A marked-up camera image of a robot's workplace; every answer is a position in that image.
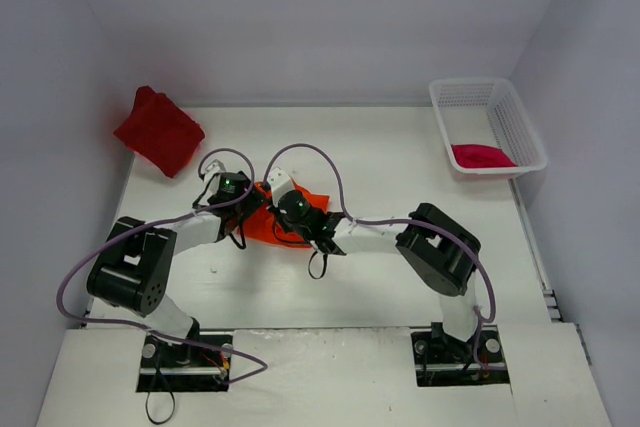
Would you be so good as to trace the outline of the orange t shirt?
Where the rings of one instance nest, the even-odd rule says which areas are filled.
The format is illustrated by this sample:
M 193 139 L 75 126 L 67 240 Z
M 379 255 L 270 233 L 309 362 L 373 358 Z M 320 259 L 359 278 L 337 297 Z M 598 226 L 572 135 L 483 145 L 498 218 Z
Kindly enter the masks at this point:
M 327 194 L 312 193 L 308 189 L 294 182 L 294 186 L 300 190 L 312 206 L 326 212 L 329 206 L 330 196 Z M 276 223 L 275 216 L 266 205 L 262 205 L 254 212 L 243 225 L 246 237 L 260 242 L 284 246 L 294 249 L 307 249 L 310 245 L 295 232 L 286 232 Z

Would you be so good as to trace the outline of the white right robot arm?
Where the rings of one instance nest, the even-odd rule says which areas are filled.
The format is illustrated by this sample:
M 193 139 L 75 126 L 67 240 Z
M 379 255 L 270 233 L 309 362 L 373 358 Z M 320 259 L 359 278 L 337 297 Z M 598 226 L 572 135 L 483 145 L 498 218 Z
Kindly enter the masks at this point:
M 308 243 L 323 260 L 352 254 L 399 255 L 420 280 L 439 295 L 443 315 L 445 352 L 464 359 L 479 344 L 476 304 L 476 267 L 480 241 L 459 223 L 430 203 L 409 214 L 410 223 L 396 219 L 369 224 L 352 221 L 344 213 L 314 207 L 296 187 L 266 185 L 270 210 L 287 232 Z

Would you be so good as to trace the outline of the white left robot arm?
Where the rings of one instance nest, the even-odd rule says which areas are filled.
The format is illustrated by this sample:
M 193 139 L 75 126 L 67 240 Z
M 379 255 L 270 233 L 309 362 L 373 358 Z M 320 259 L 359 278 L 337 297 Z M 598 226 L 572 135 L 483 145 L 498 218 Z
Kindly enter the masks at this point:
M 175 365 L 191 365 L 200 353 L 200 325 L 166 293 L 173 257 L 205 244 L 233 238 L 244 249 L 244 224 L 266 202 L 243 172 L 208 176 L 205 206 L 168 227 L 135 232 L 100 253 L 88 275 L 88 293 L 140 318 L 145 330 L 166 334 L 164 355 Z

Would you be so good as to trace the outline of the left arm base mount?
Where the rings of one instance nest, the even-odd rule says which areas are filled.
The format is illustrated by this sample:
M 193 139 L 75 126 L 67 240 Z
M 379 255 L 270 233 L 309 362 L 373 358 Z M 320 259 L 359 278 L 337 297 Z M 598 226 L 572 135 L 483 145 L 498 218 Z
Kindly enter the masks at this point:
M 227 392 L 232 355 L 217 350 L 144 339 L 136 391 L 160 393 Z

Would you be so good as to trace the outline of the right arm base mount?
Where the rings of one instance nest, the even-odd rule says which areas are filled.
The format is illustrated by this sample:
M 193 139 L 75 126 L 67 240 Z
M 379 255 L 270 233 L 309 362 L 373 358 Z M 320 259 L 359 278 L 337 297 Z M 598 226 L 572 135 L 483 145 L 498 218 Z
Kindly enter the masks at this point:
M 416 384 L 420 388 L 508 385 L 510 377 L 499 331 L 483 327 L 465 342 L 444 333 L 441 323 L 411 332 Z

